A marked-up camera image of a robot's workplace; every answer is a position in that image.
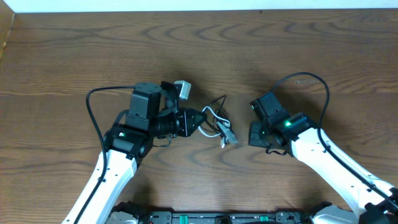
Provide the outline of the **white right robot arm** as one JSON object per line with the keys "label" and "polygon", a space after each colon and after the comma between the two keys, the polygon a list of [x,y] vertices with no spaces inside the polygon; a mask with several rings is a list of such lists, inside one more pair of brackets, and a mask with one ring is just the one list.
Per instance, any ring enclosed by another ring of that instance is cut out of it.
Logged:
{"label": "white right robot arm", "polygon": [[397,187],[373,175],[343,152],[307,115],[290,114],[273,92],[250,103],[258,117],[248,144],[266,154],[289,155],[321,176],[363,221],[397,214]]}

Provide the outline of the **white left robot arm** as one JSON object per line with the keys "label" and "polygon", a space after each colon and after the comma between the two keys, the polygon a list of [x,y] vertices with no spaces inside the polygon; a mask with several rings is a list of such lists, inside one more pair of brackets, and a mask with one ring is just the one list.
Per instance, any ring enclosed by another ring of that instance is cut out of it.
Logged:
{"label": "white left robot arm", "polygon": [[101,144],[98,161],[64,223],[105,223],[122,189],[153,148],[154,139],[187,138],[206,120],[204,113],[179,105],[189,96],[189,82],[141,82],[130,89],[129,108],[118,114],[106,133],[97,133]]}

